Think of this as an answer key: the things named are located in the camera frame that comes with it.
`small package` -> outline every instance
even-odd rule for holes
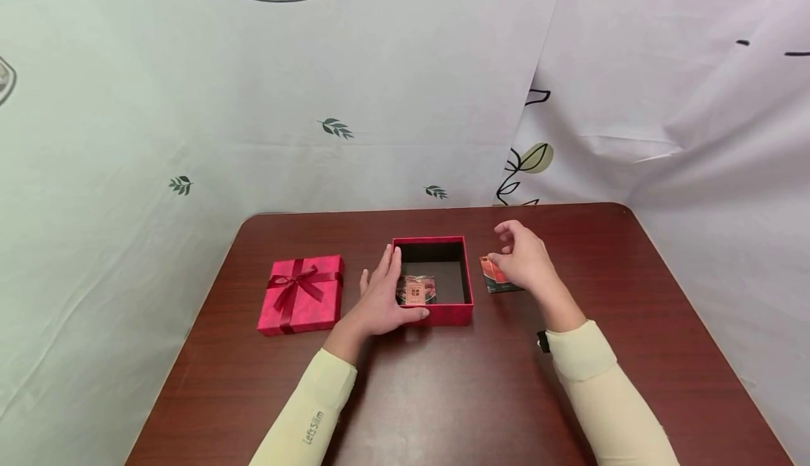
[[[479,257],[481,270],[484,271],[484,281],[487,284],[487,291],[490,294],[497,292],[512,292],[513,290],[523,290],[506,278],[500,268],[492,262],[489,257]]]
[[[433,276],[399,277],[397,283],[399,304],[436,304],[436,278]]]

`ribbon bow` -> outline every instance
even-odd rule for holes
[[[318,289],[314,283],[321,283],[323,281],[340,280],[340,273],[319,273],[318,268],[313,264],[305,273],[302,273],[304,268],[303,259],[295,259],[292,265],[291,275],[278,275],[273,274],[270,277],[270,283],[267,284],[268,289],[283,288],[278,299],[273,304],[276,311],[281,312],[281,332],[284,334],[293,334],[293,328],[290,325],[293,319],[293,308],[295,307],[295,298],[298,296],[298,289],[304,290],[312,299],[318,302],[323,301],[323,290]]]

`brown table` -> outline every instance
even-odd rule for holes
[[[595,464],[537,352],[543,324],[531,297],[488,295],[475,265],[500,248],[491,229],[508,218],[545,239],[683,466],[790,464],[632,212],[613,204],[250,218],[127,464],[249,463],[328,334],[255,331],[273,260],[342,254],[346,313],[385,243],[432,235],[467,237],[473,325],[375,339],[324,464]]]

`fabric backdrop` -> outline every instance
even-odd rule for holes
[[[0,0],[0,464],[122,464],[256,212],[601,200],[810,462],[809,3]]]
[[[123,463],[245,218],[488,205],[554,1],[0,0],[0,464]]]
[[[810,465],[808,7],[558,0],[494,198],[630,206],[798,465]]]

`arm sleeve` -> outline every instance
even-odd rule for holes
[[[599,466],[678,465],[661,424],[617,364],[595,322],[571,332],[547,332],[547,338]]]
[[[250,466],[319,466],[356,377],[346,361],[315,354]]]

